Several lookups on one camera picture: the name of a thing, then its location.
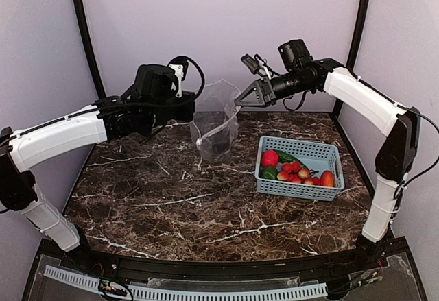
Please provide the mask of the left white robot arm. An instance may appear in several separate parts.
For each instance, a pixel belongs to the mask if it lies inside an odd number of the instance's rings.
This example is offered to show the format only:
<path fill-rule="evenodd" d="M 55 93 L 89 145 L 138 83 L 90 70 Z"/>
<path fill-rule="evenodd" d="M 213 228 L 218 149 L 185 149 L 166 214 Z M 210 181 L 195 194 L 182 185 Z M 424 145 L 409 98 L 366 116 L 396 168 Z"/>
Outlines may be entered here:
<path fill-rule="evenodd" d="M 82 109 L 34 126 L 1 131 L 1 204 L 24 215 L 82 271 L 97 257 L 86 239 L 46 199 L 32 167 L 87 145 L 136 133 L 150 139 L 170 120 L 190 122 L 200 92 L 185 91 L 182 82 L 192 59 L 178 56 L 167 65 L 143 64 L 123 95 L 99 99 Z"/>

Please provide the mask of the clear zip top bag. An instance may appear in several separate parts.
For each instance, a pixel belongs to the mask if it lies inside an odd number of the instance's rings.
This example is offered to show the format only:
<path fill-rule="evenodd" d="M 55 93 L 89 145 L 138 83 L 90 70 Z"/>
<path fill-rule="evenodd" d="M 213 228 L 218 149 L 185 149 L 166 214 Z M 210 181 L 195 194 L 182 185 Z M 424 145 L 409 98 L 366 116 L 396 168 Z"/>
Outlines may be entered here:
<path fill-rule="evenodd" d="M 220 79 L 207 84 L 196 100 L 190 132 L 202 159 L 220 162 L 230 153 L 239 129 L 241 108 L 234 103 L 239 94 L 235 85 Z"/>

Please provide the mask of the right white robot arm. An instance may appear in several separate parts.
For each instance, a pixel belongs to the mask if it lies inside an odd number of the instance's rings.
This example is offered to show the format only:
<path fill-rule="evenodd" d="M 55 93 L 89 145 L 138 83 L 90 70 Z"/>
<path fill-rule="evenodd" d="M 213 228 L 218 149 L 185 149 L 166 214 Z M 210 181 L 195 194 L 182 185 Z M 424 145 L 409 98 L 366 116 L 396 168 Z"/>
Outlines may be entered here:
<path fill-rule="evenodd" d="M 375 158 L 377 184 L 361 235 L 379 242 L 399 209 L 404 189 L 412 181 L 408 173 L 417 155 L 424 115 L 373 88 L 342 63 L 332 58 L 314 59 L 301 39 L 280 45 L 278 52 L 287 71 L 283 75 L 274 72 L 259 56 L 241 57 L 250 72 L 260 78 L 241 92 L 235 105 L 265 108 L 297 93 L 320 91 L 369 120 L 385 136 L 385 142 Z"/>

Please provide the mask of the red lychee bunch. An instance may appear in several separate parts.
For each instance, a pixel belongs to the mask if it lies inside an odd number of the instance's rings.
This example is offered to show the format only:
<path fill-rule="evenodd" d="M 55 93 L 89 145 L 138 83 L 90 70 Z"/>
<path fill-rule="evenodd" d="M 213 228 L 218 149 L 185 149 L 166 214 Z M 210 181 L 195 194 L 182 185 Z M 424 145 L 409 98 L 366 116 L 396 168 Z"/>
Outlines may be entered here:
<path fill-rule="evenodd" d="M 286 162 L 281 165 L 277 180 L 293 184 L 308 184 L 320 186 L 318 171 L 310 170 L 299 162 Z"/>

